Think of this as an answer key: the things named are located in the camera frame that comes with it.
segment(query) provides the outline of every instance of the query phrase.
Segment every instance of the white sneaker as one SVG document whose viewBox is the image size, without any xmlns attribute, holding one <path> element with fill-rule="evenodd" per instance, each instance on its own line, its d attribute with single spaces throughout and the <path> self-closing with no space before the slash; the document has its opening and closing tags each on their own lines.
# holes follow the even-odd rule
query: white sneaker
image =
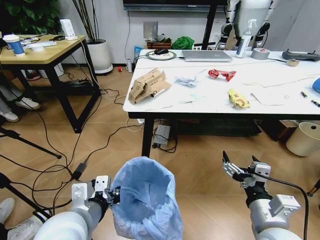
<svg viewBox="0 0 320 240">
<path fill-rule="evenodd" d="M 15 199 L 6 198 L 0 203 L 0 224 L 4 224 L 15 207 Z"/>
<path fill-rule="evenodd" d="M 20 101 L 16 101 L 15 104 L 19 107 L 29 109 L 29 110 L 36 110 L 40 108 L 40 104 L 32 101 L 31 98 L 23 97 Z"/>
<path fill-rule="evenodd" d="M 38 214 L 42 216 L 44 220 L 47 220 L 41 213 L 38 212 Z M 19 225 L 9 228 L 7 240 L 31 240 L 42 225 L 42 221 L 33 215 Z"/>
<path fill-rule="evenodd" d="M 4 113 L 0 111 L 0 115 L 3 116 L 8 122 L 16 123 L 20 119 L 17 115 L 15 115 L 12 111 Z"/>
</svg>

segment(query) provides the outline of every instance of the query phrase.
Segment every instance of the television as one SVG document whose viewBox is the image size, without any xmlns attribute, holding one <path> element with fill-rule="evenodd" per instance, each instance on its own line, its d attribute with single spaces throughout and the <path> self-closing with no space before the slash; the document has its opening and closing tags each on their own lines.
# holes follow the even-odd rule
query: television
<svg viewBox="0 0 320 240">
<path fill-rule="evenodd" d="M 216 11 L 223 12 L 227 0 L 123 0 L 123 7 L 128 11 L 208 12 L 214 1 L 218 3 Z"/>
</svg>

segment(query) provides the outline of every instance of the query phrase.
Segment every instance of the crumpled paper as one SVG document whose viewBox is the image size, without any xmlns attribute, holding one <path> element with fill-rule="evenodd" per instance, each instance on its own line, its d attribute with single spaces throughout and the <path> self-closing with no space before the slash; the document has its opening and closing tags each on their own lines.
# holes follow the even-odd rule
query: crumpled paper
<svg viewBox="0 0 320 240">
<path fill-rule="evenodd" d="M 198 75 L 201 74 L 203 71 L 205 70 L 202 70 L 195 75 L 190 75 L 189 73 L 186 73 L 185 75 L 176 76 L 174 79 L 180 82 L 181 85 L 194 87 L 200 83 L 201 80 L 198 78 Z"/>
<path fill-rule="evenodd" d="M 249 108 L 250 104 L 247 101 L 247 98 L 241 93 L 236 92 L 233 88 L 228 91 L 229 100 L 234 107 L 238 109 Z"/>
</svg>

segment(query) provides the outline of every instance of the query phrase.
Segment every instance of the blue object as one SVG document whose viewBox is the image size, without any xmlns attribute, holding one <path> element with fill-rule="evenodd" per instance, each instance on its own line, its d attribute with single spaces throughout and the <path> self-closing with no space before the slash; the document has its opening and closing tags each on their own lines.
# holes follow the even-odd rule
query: blue object
<svg viewBox="0 0 320 240">
<path fill-rule="evenodd" d="M 312 88 L 320 93 L 320 78 L 313 83 Z"/>
<path fill-rule="evenodd" d="M 116 174 L 120 204 L 111 207 L 116 233 L 136 240 L 182 240 L 174 175 L 155 160 L 136 157 Z"/>
<path fill-rule="evenodd" d="M 20 41 L 7 42 L 7 44 L 11 47 L 15 55 L 23 54 L 25 52 Z"/>
<path fill-rule="evenodd" d="M 141 50 L 143 50 L 143 47 L 134 46 L 134 58 L 135 58 L 135 59 L 136 59 L 137 57 L 139 57 L 139 54 L 140 54 Z"/>
</svg>

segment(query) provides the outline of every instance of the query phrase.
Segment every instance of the green cloth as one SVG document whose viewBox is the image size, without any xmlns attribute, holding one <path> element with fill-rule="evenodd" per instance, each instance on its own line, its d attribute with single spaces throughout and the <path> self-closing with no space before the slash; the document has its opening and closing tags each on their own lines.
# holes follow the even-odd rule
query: green cloth
<svg viewBox="0 0 320 240">
<path fill-rule="evenodd" d="M 192 46 L 195 43 L 193 39 L 188 36 L 179 37 L 171 46 L 171 49 L 189 49 L 192 50 Z"/>
</svg>

